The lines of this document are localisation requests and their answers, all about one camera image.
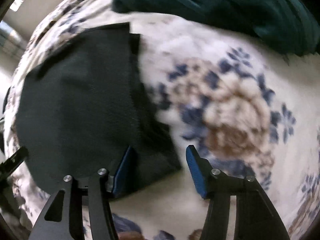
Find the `floral fleece blanket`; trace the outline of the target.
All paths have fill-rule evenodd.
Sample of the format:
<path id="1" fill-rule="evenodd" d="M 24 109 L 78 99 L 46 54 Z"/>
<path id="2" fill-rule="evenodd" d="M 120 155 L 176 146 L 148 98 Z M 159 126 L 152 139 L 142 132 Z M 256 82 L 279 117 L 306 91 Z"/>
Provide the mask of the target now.
<path id="1" fill-rule="evenodd" d="M 319 56 L 283 57 L 230 31 L 178 16 L 111 10 L 112 0 L 64 0 L 35 29 L 12 80 L 4 153 L 19 146 L 17 111 L 26 75 L 90 27 L 130 22 L 142 35 L 139 69 L 179 154 L 194 144 L 228 175 L 253 174 L 291 239 L 319 213 Z"/>

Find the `dark teal folded blanket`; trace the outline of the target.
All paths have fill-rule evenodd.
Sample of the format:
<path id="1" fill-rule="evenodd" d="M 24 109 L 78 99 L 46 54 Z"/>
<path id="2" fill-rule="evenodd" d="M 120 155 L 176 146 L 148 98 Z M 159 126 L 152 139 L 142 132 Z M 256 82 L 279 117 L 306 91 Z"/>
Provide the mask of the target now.
<path id="1" fill-rule="evenodd" d="M 280 54 L 319 52 L 319 0 L 113 0 L 112 9 L 177 15 L 258 38 Z"/>

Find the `black grey striped sweater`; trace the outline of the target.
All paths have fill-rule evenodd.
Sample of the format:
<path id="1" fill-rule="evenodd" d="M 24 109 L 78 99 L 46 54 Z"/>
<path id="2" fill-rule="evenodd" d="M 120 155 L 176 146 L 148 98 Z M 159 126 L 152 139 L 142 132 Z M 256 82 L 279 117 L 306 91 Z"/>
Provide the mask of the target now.
<path id="1" fill-rule="evenodd" d="M 140 80 L 139 43 L 128 23 L 88 29 L 26 76 L 17 137 L 46 193 L 66 175 L 87 180 L 105 168 L 119 198 L 181 169 Z"/>

